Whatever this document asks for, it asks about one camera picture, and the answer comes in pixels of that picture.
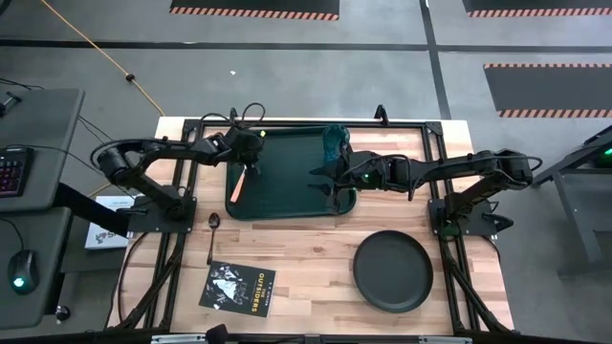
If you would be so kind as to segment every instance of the dark green tray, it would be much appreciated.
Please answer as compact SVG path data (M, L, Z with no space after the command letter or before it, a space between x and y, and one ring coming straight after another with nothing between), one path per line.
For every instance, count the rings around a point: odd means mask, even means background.
M235 204L230 203L243 167L228 164L226 210L238 220L286 219L332 215L326 207L327 197L308 187L309 183L328 183L329 178L309 172L321 167L323 161L323 130L325 127L266 130L266 142L259 156L258 176L248 174ZM354 190L340 193L339 214L355 206Z

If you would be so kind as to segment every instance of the desk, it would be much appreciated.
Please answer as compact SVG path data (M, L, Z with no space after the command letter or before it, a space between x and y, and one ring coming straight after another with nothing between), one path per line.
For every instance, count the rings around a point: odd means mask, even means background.
M58 268L72 213L67 208L40 212L3 214L13 221L23 236L24 246L36 254L40 281L28 295L16 294L10 285L9 260L19 249L19 238L9 224L0 224L0 329L16 329L38 325L44 313L55 312L61 278Z
M161 118L156 136L179 140L184 120ZM442 123L450 157L472 152L465 121ZM209 127L206 135L225 130ZM352 128L350 131L355 150L425 159L421 134L417 130ZM158 183L170 184L174 165L174 161L157 161L147 175ZM430 234L426 214L426 202L430 198L427 187L417 190L412 203L404 194L362 191L355 208L344 216L242 222L233 220L225 210L225 176L223 164L198 169L195 195L199 202L193 231L187 236L172 332L203 333L214 325L225 323L231 333L452 333L440 249L437 239ZM476 178L455 180L455 190L464 190L476 181ZM213 211L222 219L215 239L216 260L276 270L268 318L198 306L208 275L210 230L207 220ZM371 233L384 229L408 233L425 247L432 260L433 289L427 301L413 312L378 311L363 300L354 285L350 269L357 246ZM132 256L123 284L125 314L149 286L159 241L159 235L149 235ZM466 250L475 289L501 323L511 328L512 318L495 251L478 237L466 238ZM461 291L457 294L462 319L467 325L465 297ZM156 324L163 312L164 299L165 290L158 303ZM113 310L109 326L117 323L116 310Z
M68 151L85 94L82 90L27 91L0 119L0 147L43 145ZM21 197L0 199L0 211L41 210L52 206L66 154L35 148L32 168Z

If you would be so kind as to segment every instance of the computer mouse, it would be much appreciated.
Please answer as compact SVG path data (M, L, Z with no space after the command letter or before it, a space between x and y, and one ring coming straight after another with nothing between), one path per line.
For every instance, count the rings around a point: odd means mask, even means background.
M38 286L36 255L30 249L15 253L9 261L9 283L20 295L27 295Z

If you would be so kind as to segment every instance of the book cover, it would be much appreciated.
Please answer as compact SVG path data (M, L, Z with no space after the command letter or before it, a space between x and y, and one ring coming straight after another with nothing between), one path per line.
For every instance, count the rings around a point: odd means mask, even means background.
M96 202L106 206L111 210L129 208L134 205L134 199L128 196L97 196ZM105 249L127 247L129 239L123 238L110 232L94 223L89 224L87 239L85 240L86 249Z
M275 271L213 261L200 306L268 316Z

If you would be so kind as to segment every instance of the white paper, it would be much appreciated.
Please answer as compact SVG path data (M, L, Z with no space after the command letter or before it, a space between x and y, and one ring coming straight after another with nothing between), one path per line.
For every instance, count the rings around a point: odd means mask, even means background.
M96 202L111 210L117 210L120 208L129 208L134 204L134 199L128 196L97 196ZM131 238L132 232L128 232L127 236ZM91 223L89 224L89 232L87 233L85 248L105 249L127 247L128 241L129 239L127 238L123 238L120 235L109 232L108 230Z

